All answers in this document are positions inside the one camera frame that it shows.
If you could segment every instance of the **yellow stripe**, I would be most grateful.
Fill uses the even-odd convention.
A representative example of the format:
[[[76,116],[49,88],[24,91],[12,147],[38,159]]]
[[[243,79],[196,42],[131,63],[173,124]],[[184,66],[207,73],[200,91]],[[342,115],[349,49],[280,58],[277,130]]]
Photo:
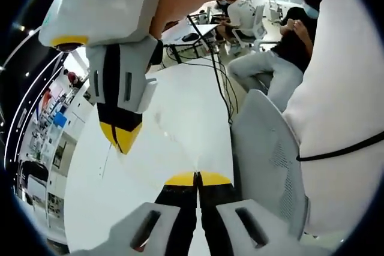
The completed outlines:
[[[183,174],[174,175],[165,185],[173,186],[193,186],[194,172],[186,172]]]
[[[200,171],[202,176],[203,186],[230,184],[230,180],[218,173],[211,173],[207,171]]]
[[[114,147],[117,147],[115,139],[113,138],[112,127],[109,124],[106,124],[104,122],[100,122],[100,127],[104,135],[111,142],[111,144],[114,145]]]
[[[122,153],[127,154],[131,150],[131,147],[142,129],[142,126],[143,122],[133,129],[132,132],[116,127],[116,136]]]
[[[87,36],[75,36],[75,35],[63,35],[60,37],[54,38],[50,45],[53,47],[56,47],[59,44],[65,44],[65,43],[80,43],[80,44],[87,44],[88,43],[88,37]]]

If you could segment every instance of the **table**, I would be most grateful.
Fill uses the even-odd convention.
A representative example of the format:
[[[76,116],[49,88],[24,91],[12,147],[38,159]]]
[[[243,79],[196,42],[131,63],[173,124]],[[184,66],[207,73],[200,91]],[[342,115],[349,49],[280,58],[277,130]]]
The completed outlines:
[[[205,36],[213,29],[215,29],[218,24],[204,24],[204,25],[196,25],[200,33]],[[175,55],[177,63],[182,63],[181,58],[179,56],[178,51],[176,50],[176,46],[192,46],[196,57],[199,57],[199,54],[196,49],[196,43],[198,43],[202,38],[199,37],[196,40],[185,42],[182,38],[189,33],[197,33],[192,25],[189,25],[186,20],[180,21],[174,27],[164,31],[162,34],[161,40],[163,41],[164,47],[170,47],[173,55]]]
[[[207,59],[188,63],[212,65]],[[110,147],[96,107],[80,135],[64,201],[71,252],[105,241],[113,224],[141,203],[155,201],[165,181],[175,174],[214,171],[233,183],[227,111],[214,70],[180,64],[147,77],[157,78],[158,86],[128,155]],[[197,217],[190,255],[210,255],[199,209]]]

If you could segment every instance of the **gray mesh chair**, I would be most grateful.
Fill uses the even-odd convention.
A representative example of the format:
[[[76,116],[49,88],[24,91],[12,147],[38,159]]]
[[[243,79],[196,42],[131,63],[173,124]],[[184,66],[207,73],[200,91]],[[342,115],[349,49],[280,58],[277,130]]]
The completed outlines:
[[[261,40],[266,35],[266,29],[263,24],[264,5],[257,6],[254,12],[254,22],[251,29],[233,29],[232,32],[239,41],[242,48],[251,47],[255,40]],[[245,34],[253,34],[252,37],[240,38],[238,31]]]
[[[300,239],[307,220],[298,144],[271,101],[250,90],[231,127],[243,199],[253,199],[289,225]]]

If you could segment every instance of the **black strap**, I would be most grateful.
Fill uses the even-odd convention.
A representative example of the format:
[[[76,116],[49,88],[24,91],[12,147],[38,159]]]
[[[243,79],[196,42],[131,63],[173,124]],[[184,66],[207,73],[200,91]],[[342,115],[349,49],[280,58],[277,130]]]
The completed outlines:
[[[296,159],[298,161],[313,161],[313,160],[332,158],[332,157],[336,157],[336,156],[342,156],[342,155],[363,149],[365,147],[371,146],[371,145],[376,144],[376,143],[383,141],[383,140],[384,140],[384,131],[381,133],[378,133],[378,135],[372,136],[371,138],[368,138],[364,141],[361,141],[355,145],[349,146],[349,147],[344,148],[344,149],[340,149],[340,150],[337,150],[334,152],[320,154],[320,155],[316,155],[316,156],[303,157],[303,158],[301,158],[300,155],[298,155],[296,157]]]

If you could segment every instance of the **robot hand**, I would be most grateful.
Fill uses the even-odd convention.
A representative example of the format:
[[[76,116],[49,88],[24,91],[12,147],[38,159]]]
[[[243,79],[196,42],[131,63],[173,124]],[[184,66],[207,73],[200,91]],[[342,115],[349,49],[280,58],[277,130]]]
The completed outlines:
[[[163,44],[149,35],[158,0],[54,0],[39,40],[62,52],[86,46],[89,82],[100,127],[126,154],[142,126],[142,113],[155,91],[146,79],[160,64]]]
[[[155,203],[144,203],[110,230],[109,238],[71,256],[187,256],[196,227],[197,191],[202,226],[211,255],[329,256],[330,251],[300,245],[288,225],[254,200],[237,196],[230,180],[201,171],[169,179]]]

